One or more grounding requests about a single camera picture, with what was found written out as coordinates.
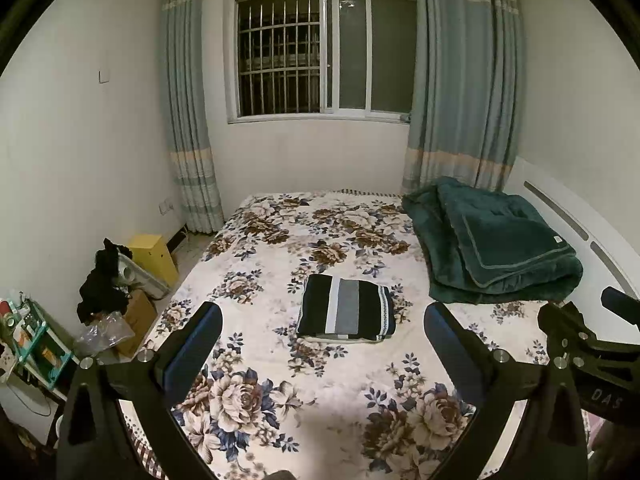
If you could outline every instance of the floral bedsheet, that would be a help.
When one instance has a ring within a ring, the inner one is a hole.
[[[396,333],[376,344],[297,338],[303,283],[312,272],[388,286]],[[145,346],[158,348],[203,301],[222,309],[222,336],[172,411],[219,478],[259,479],[287,469],[305,480],[424,480],[474,413],[424,335],[428,291],[400,197],[252,196],[210,244]],[[536,321],[541,304],[449,307],[489,348],[545,363]],[[152,460],[132,406],[123,402],[123,412],[138,449]],[[486,473],[501,464],[521,412],[514,409]],[[148,468],[163,478],[157,463]]]

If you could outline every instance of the wall socket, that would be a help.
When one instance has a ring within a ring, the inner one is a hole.
[[[169,211],[174,209],[174,202],[172,202],[170,198],[166,198],[159,203],[158,209],[160,210],[161,215],[166,215]]]

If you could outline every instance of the window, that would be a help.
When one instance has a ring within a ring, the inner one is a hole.
[[[415,0],[231,0],[230,120],[398,120],[411,110]]]

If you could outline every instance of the window bars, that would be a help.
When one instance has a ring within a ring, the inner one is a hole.
[[[320,112],[319,0],[238,4],[240,116]]]

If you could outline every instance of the wall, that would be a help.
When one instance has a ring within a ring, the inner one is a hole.
[[[102,239],[170,237],[160,0],[55,0],[0,77],[0,296],[28,291],[71,333]],[[108,66],[110,81],[98,84]]]
[[[519,155],[640,253],[640,71],[589,0],[520,0],[527,81]]]
[[[204,0],[204,86],[216,178],[228,217],[257,192],[353,189],[399,192],[407,124],[285,120],[227,124],[223,2]]]

